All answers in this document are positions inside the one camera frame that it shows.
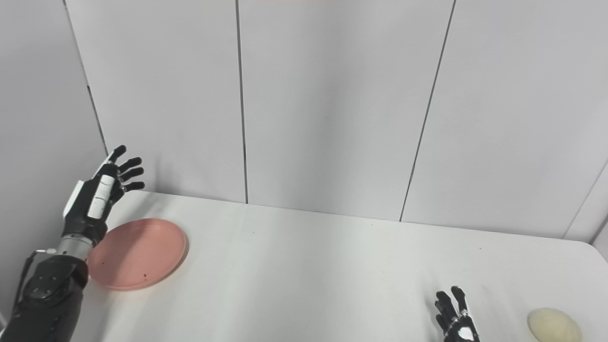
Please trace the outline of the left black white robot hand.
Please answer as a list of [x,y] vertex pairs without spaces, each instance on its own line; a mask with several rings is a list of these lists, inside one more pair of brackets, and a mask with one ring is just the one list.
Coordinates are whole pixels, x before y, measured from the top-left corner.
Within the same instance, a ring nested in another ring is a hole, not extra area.
[[84,238],[95,247],[108,232],[106,221],[113,206],[126,193],[145,188],[145,182],[133,181],[144,174],[140,157],[119,163],[126,151],[125,145],[113,149],[91,179],[76,185],[64,208],[61,238]]

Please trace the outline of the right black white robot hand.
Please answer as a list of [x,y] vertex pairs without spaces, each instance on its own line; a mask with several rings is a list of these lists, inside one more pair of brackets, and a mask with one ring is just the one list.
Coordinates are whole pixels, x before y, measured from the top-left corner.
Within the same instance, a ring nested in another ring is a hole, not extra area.
[[444,342],[479,342],[477,328],[470,315],[465,292],[457,285],[450,288],[451,295],[444,291],[435,294],[435,316],[442,329]]

